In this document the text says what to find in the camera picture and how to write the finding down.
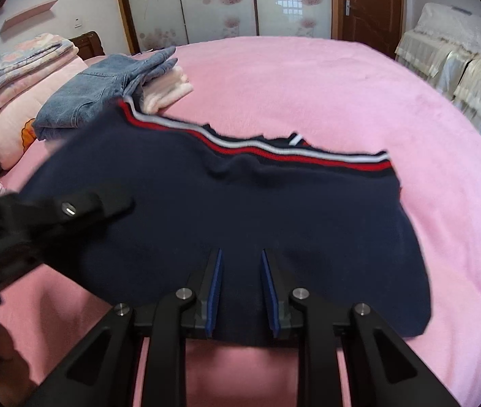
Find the folded floral quilt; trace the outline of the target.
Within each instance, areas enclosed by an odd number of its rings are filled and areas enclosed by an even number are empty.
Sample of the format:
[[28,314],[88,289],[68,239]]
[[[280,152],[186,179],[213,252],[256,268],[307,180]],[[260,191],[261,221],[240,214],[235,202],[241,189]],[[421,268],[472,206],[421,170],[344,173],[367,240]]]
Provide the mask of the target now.
[[48,68],[61,58],[77,57],[78,51],[71,40],[51,33],[25,40],[13,51],[0,55],[0,88],[31,72]]

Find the pink bed blanket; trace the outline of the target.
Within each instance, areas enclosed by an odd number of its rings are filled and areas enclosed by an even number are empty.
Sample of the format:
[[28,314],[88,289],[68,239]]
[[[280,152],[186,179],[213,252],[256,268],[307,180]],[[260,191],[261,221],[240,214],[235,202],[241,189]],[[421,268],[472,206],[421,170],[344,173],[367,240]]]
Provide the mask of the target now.
[[[416,75],[361,44],[246,37],[176,56],[194,92],[166,114],[249,137],[299,132],[340,153],[388,150],[421,242],[433,315],[409,346],[462,406],[481,403],[481,136]],[[109,306],[43,266],[3,293],[0,323],[40,383]],[[191,342],[190,406],[295,406],[296,353]]]

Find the folded blue denim jeans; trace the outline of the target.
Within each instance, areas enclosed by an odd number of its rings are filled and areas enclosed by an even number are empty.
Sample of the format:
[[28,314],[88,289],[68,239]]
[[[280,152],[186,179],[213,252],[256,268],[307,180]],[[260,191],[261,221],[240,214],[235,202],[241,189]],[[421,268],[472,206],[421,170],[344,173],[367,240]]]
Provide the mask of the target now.
[[175,47],[168,47],[145,59],[113,54],[89,66],[41,107],[33,122],[36,139],[62,139],[92,121],[113,99],[141,97],[143,84],[172,71],[175,52]]

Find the lace covered cabinet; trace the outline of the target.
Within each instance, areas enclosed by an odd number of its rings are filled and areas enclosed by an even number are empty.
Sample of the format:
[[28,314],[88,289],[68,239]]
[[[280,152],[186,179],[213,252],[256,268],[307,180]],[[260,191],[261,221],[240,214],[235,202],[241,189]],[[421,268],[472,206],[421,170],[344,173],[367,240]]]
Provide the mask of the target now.
[[395,51],[397,62],[448,99],[481,135],[481,18],[427,3]]

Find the folded cream white garment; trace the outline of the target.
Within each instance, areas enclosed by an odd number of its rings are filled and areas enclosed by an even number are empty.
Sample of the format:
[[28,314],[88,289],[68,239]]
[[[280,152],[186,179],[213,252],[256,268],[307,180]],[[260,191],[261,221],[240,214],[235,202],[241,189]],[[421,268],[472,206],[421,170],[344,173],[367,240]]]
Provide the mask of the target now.
[[184,69],[175,65],[165,75],[143,85],[141,111],[149,115],[156,114],[189,95],[193,90],[194,87]]

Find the wooden headboard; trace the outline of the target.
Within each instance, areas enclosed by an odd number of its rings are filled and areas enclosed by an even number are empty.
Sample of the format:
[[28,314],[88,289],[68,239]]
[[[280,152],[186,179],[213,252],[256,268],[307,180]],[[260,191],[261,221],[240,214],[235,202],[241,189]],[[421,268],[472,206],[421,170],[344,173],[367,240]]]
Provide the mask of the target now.
[[70,41],[78,48],[78,56],[83,61],[104,55],[101,39],[95,31],[71,38]]

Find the pink cartoon pillow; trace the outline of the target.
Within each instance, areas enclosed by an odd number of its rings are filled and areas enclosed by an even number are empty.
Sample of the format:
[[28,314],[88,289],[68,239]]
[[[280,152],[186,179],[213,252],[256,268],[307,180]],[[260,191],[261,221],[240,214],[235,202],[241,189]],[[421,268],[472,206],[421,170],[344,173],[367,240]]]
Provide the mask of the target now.
[[0,90],[0,173],[15,166],[36,140],[33,121],[49,97],[87,67],[76,57],[56,71],[38,71],[44,78],[35,84],[24,77]]

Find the floral sliding wardrobe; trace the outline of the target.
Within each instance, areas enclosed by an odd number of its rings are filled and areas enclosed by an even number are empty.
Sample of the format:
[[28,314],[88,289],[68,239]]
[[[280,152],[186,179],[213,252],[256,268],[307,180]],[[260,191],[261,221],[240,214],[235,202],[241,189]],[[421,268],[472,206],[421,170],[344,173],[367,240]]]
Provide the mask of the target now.
[[134,53],[248,36],[331,37],[331,0],[119,0]]

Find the brown wooden door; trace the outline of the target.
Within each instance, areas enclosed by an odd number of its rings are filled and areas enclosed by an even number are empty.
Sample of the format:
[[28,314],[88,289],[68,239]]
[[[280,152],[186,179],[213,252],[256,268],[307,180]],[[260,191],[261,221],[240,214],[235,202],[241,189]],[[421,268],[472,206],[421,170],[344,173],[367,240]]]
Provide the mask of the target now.
[[393,58],[402,37],[402,10],[403,0],[339,0],[338,38]]

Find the navy red varsity jacket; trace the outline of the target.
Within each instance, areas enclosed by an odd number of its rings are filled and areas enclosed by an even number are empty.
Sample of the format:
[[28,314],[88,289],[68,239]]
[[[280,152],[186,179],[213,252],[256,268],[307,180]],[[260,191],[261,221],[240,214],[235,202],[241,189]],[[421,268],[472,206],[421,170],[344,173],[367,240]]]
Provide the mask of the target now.
[[384,152],[329,153],[300,135],[221,136],[208,126],[145,116],[114,100],[22,188],[61,197],[104,184],[135,202],[105,240],[51,267],[109,303],[156,302],[223,259],[215,337],[261,346],[270,333],[264,251],[331,302],[365,302],[404,337],[431,317],[424,259]]

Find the pink wall shelf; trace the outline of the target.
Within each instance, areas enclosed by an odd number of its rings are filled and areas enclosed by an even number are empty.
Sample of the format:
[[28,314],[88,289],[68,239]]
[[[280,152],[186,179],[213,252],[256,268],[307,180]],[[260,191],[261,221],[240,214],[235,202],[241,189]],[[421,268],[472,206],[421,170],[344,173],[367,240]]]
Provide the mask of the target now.
[[0,28],[0,34],[3,34],[11,28],[20,25],[24,21],[48,12],[57,2],[58,0],[48,0],[38,5],[34,5],[25,10],[22,10],[16,15],[6,18]]

